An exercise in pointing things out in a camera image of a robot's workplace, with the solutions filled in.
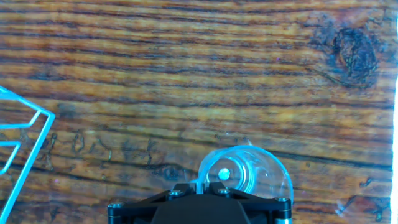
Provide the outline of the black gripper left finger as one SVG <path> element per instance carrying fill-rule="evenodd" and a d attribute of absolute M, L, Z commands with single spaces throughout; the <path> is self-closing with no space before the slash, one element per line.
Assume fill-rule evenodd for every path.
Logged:
<path fill-rule="evenodd" d="M 166 202 L 193 194 L 196 194 L 196 184 L 184 183 L 139 202 L 111 203 L 108 205 L 108 224 L 133 223 L 136 217 L 153 217 Z"/>

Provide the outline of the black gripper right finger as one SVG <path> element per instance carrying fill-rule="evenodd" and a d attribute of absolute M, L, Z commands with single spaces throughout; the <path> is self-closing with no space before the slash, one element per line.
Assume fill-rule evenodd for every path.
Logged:
<path fill-rule="evenodd" d="M 210 183 L 208 195 L 210 219 L 215 223 L 293 223 L 292 201 L 286 197 L 261 198 L 221 182 Z"/>

